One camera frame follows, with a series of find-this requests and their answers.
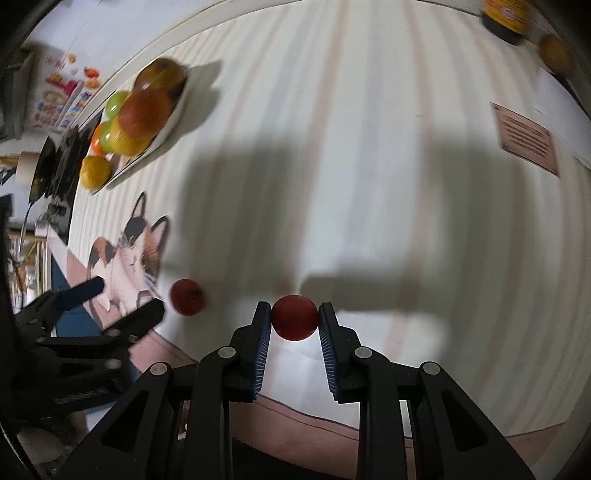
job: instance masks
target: cat face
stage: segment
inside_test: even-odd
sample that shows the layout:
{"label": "cat face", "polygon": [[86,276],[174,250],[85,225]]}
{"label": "cat face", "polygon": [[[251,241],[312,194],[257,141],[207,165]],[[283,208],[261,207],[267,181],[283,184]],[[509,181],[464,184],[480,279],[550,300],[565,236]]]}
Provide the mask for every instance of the cat face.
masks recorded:
{"label": "cat face", "polygon": [[134,288],[138,291],[148,290],[154,295],[160,257],[168,238],[169,221],[164,216],[150,226],[144,218],[145,207],[146,195],[142,192],[123,231],[121,261]]}

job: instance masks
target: yellow label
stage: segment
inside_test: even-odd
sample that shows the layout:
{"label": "yellow label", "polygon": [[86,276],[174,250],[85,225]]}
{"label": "yellow label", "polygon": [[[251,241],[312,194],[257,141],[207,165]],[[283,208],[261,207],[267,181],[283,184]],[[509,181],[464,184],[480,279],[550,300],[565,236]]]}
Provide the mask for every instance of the yellow label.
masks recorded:
{"label": "yellow label", "polygon": [[516,33],[525,33],[530,16],[526,0],[484,0],[484,13]]}

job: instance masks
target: white paper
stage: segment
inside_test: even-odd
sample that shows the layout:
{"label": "white paper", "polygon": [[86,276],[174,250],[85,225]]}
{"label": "white paper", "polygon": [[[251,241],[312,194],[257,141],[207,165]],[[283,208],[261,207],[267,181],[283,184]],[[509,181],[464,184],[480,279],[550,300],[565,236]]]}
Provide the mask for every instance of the white paper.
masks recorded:
{"label": "white paper", "polygon": [[534,107],[544,115],[544,125],[561,136],[583,165],[591,168],[591,120],[558,80],[543,69],[538,72]]}

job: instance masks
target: cat ear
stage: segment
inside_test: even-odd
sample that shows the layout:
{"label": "cat ear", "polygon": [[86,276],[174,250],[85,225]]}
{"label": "cat ear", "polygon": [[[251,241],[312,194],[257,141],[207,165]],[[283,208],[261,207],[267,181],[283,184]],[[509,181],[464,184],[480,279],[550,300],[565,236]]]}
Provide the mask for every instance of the cat ear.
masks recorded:
{"label": "cat ear", "polygon": [[143,218],[144,213],[146,211],[146,192],[142,192],[139,194],[139,198],[137,202],[135,202],[135,207],[133,212],[131,213],[131,218]]}
{"label": "cat ear", "polygon": [[168,221],[168,217],[160,217],[158,220],[156,220],[156,223],[152,225],[151,230],[154,240],[158,244],[158,251],[162,252],[162,250],[164,250],[164,245],[166,244],[168,232],[170,230],[170,222]]}

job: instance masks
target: fruit tray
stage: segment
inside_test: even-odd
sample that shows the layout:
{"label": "fruit tray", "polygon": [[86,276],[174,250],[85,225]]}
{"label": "fruit tray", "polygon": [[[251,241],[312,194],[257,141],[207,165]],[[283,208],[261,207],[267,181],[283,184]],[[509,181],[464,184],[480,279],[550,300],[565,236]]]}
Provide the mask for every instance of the fruit tray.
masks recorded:
{"label": "fruit tray", "polygon": [[[187,95],[189,92],[189,88],[187,88],[187,86],[191,84],[191,71],[186,66],[183,66],[183,68],[185,69],[186,73],[183,91],[181,93],[181,96],[178,98],[177,102],[174,104],[173,110],[170,116],[168,117],[168,120],[166,120],[166,123],[164,124],[162,130],[158,133],[158,135],[154,137],[150,145],[148,145],[148,147],[140,155],[136,157],[128,157],[126,155],[119,155],[116,153],[108,154],[106,158],[109,160],[109,163],[111,164],[111,171],[113,172],[113,175],[111,175],[110,179],[101,188],[94,190],[92,194],[95,194],[100,190],[104,189],[106,186],[113,183],[117,178],[119,178],[126,171],[128,171],[131,167],[144,160],[148,155],[150,155],[154,150],[156,150],[160,145],[162,145],[166,141],[170,133],[174,130],[174,127],[177,126],[178,121],[180,120],[181,115],[183,113],[185,103],[187,102]],[[103,122],[106,120],[108,120],[108,118],[105,112],[103,111],[101,121]]]}

